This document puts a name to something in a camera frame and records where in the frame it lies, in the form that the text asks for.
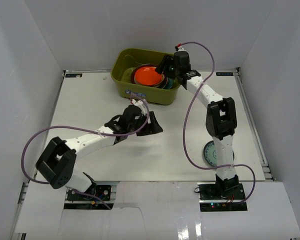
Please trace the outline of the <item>cream plate with small flowers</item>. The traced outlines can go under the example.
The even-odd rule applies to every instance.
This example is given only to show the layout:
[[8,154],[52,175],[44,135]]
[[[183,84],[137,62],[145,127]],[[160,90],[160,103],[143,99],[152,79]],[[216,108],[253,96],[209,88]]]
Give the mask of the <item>cream plate with small flowers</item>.
[[164,86],[167,83],[166,78],[163,76],[160,78],[160,81],[154,81],[153,84],[152,84],[152,82],[138,81],[138,79],[135,76],[133,77],[131,82],[136,85],[140,85],[140,86],[144,86],[144,87],[152,87],[152,88],[161,88],[162,86]]

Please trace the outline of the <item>orange plastic plate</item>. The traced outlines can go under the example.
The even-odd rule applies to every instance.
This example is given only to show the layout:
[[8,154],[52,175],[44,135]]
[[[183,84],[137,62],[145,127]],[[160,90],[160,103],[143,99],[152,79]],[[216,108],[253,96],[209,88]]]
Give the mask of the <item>orange plastic plate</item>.
[[136,77],[139,82],[144,81],[144,83],[151,82],[153,84],[154,81],[159,82],[163,75],[155,72],[155,69],[156,67],[152,65],[141,66],[134,71],[133,77]]

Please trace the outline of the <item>teal scalloped plate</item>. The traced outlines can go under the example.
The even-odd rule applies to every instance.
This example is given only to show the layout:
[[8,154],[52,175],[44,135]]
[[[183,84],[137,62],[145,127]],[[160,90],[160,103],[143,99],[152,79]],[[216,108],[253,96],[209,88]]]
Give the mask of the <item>teal scalloped plate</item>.
[[[124,83],[130,83],[130,84],[133,84],[132,82],[131,82],[131,74],[132,74],[132,72],[133,72],[133,70],[135,69],[135,68],[128,68],[127,70],[125,70],[124,72],[123,72],[123,74],[122,74],[122,77],[121,77],[121,81],[122,82],[124,82]],[[174,79],[171,79],[171,78],[168,78],[168,77],[166,77],[167,78],[167,83],[166,83],[166,85],[165,85],[165,87],[164,88],[161,88],[161,89],[165,89],[165,90],[170,90],[170,89],[172,89],[172,88],[174,88],[173,87],[173,84],[175,83],[175,80]]]

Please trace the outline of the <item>dark red rimmed plate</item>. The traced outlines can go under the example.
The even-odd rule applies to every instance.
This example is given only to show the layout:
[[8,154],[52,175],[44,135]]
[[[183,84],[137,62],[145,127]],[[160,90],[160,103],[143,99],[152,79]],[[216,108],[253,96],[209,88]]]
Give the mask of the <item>dark red rimmed plate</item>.
[[157,73],[156,68],[153,64],[136,67],[131,73],[131,83],[145,87],[164,88],[168,79],[163,74]]

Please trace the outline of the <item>blue patterned small plate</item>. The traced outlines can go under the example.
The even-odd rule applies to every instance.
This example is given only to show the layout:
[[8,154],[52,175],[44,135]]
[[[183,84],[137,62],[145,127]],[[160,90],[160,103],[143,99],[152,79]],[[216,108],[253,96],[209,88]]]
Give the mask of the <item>blue patterned small plate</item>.
[[213,140],[209,141],[203,148],[202,151],[203,159],[212,167],[217,166],[217,154],[215,143]]

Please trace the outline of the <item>olive green plastic bin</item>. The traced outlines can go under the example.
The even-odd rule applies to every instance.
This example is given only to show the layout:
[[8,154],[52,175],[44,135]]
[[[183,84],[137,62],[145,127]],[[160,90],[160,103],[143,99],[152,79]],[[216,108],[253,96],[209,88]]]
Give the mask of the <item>olive green plastic bin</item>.
[[121,77],[125,70],[148,64],[157,66],[165,55],[165,52],[139,48],[127,48],[122,50],[110,72],[111,78],[116,84],[118,94],[123,98],[129,98],[134,94],[146,99],[149,103],[164,106],[173,103],[180,87],[180,84],[176,79],[174,79],[172,89],[141,86],[121,81]]

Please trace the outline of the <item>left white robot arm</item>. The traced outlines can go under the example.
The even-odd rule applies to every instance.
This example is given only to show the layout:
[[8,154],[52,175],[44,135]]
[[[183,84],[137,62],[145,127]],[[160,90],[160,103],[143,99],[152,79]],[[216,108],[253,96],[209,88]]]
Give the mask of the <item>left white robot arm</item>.
[[75,169],[76,161],[105,147],[126,140],[129,134],[148,136],[162,133],[153,111],[146,113],[143,106],[129,105],[97,129],[79,137],[62,140],[52,138],[36,162],[36,169],[53,189],[67,187],[78,191],[89,200],[95,196],[95,180]]

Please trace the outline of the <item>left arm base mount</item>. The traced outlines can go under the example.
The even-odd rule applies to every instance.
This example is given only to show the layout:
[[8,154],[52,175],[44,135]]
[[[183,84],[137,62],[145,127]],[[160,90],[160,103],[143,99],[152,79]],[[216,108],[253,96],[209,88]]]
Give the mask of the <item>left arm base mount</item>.
[[111,185],[93,185],[84,195],[72,189],[65,197],[65,210],[111,210],[114,205]]

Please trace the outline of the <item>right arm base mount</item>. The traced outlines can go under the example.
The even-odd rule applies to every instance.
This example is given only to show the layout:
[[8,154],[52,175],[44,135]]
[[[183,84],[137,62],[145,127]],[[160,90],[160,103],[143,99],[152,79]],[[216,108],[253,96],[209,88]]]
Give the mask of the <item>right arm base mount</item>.
[[198,184],[194,189],[198,194],[199,207],[202,213],[212,212],[245,212],[248,210],[245,191],[240,183],[229,192],[221,193],[214,183]]

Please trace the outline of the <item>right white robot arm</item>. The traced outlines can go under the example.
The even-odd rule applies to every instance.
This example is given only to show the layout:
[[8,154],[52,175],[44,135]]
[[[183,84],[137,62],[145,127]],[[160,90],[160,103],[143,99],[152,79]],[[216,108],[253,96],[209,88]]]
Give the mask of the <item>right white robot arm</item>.
[[167,78],[177,79],[187,91],[206,107],[205,127],[212,137],[216,152],[216,195],[226,200],[239,185],[234,167],[233,138],[237,128],[235,101],[223,97],[208,86],[201,74],[192,69],[190,56],[185,50],[166,54],[155,71]]

